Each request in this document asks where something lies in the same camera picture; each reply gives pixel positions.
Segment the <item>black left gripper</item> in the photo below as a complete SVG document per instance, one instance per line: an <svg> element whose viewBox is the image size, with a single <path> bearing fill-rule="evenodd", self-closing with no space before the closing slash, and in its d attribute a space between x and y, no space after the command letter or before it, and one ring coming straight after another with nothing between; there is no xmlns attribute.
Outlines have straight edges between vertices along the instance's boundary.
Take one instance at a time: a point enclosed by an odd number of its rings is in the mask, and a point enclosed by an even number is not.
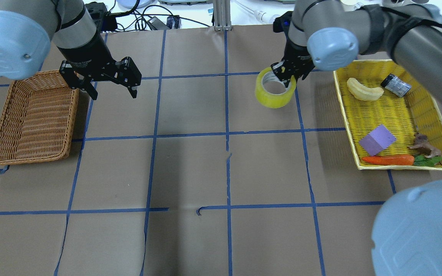
<svg viewBox="0 0 442 276"><path fill-rule="evenodd" d="M137 98L142 74L131 57L116 61L107 50L62 49L60 52L65 60L59 72L69 87L81 89L96 101L98 92L93 81L111 81L127 87L131 97Z"/></svg>

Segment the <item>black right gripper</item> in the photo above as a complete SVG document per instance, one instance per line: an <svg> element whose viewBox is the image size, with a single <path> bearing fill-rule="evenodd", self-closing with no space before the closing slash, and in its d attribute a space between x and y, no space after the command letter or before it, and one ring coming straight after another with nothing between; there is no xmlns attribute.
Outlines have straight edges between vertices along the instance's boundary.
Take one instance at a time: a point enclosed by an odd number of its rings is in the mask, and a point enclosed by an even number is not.
<svg viewBox="0 0 442 276"><path fill-rule="evenodd" d="M272 73L285 82L286 89L296 89L297 80L305 80L315 65L307 47L286 40L283 58L270 67Z"/></svg>

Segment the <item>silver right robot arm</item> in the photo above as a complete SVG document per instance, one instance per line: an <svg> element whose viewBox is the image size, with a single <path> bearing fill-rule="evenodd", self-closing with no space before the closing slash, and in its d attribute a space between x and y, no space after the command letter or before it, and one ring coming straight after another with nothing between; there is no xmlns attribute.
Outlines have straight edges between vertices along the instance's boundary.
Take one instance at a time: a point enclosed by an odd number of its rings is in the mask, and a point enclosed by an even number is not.
<svg viewBox="0 0 442 276"><path fill-rule="evenodd" d="M285 86L314 68L335 71L385 51L442 103L442 16L434 5L345 11L338 0L297 0L272 26L286 36L284 57L271 65Z"/></svg>

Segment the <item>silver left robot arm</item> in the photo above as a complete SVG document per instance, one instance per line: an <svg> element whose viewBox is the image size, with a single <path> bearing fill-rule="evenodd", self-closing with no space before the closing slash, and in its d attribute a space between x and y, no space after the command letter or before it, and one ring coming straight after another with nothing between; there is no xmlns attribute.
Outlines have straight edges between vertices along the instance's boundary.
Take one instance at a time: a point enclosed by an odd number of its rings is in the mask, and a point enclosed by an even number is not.
<svg viewBox="0 0 442 276"><path fill-rule="evenodd" d="M92 82L125 86L137 97L142 74L130 57L116 61L82 0L0 0L0 77L34 76L51 43L62 53L59 73L96 100Z"/></svg>

